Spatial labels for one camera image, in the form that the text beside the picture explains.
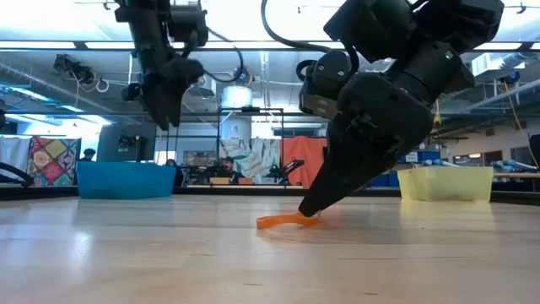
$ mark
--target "table surface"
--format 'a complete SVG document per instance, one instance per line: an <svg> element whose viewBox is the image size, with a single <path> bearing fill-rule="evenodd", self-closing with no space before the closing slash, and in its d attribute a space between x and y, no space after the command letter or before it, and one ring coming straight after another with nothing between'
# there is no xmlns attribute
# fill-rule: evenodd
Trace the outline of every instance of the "table surface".
<svg viewBox="0 0 540 304"><path fill-rule="evenodd" d="M301 198L3 202L8 304L538 303L540 208L346 198L311 228L257 231Z"/></svg>

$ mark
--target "person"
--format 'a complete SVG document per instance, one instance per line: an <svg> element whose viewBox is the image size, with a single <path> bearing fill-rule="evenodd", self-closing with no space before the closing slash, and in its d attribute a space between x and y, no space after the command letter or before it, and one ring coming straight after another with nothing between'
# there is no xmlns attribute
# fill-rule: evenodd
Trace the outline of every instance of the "person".
<svg viewBox="0 0 540 304"><path fill-rule="evenodd" d="M78 161L93 161L92 159L94 158L95 150L88 148L83 152L83 154L84 157L79 159Z"/></svg>
<svg viewBox="0 0 540 304"><path fill-rule="evenodd" d="M172 166L176 168L175 183L173 187L182 187L182 182L184 181L184 174L179 166L176 165L176 161L169 159L165 162L165 166Z"/></svg>
<svg viewBox="0 0 540 304"><path fill-rule="evenodd" d="M232 157L227 156L221 159L219 177L228 177L231 184L238 185L238 179L244 176L235 171L235 160Z"/></svg>

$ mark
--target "orange curtain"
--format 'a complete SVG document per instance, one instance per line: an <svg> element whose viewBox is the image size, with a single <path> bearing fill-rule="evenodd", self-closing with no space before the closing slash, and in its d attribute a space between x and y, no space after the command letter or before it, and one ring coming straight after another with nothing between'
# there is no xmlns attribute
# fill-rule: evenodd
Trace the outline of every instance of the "orange curtain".
<svg viewBox="0 0 540 304"><path fill-rule="evenodd" d="M285 165L292 160L304 160L304 165L289 175L290 182L302 182L309 188L322 166L322 147L327 146L324 138L297 137L283 142Z"/></svg>

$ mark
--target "white curtain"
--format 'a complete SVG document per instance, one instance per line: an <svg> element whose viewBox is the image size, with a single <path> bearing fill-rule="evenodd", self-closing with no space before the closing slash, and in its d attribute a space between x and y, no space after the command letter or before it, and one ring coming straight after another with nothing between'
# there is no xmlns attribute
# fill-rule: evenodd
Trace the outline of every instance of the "white curtain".
<svg viewBox="0 0 540 304"><path fill-rule="evenodd" d="M26 172L30 138L4 138L0 137L0 162L14 166L22 172ZM16 175L2 170L3 175L19 178Z"/></svg>

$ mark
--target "yellow bin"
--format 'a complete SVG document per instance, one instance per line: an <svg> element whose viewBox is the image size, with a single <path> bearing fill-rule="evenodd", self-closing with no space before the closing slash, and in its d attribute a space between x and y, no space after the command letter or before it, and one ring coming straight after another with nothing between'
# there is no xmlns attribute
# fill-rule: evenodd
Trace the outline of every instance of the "yellow bin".
<svg viewBox="0 0 540 304"><path fill-rule="evenodd" d="M493 167L430 166L397 172L402 198L421 201L488 203L493 176Z"/></svg>

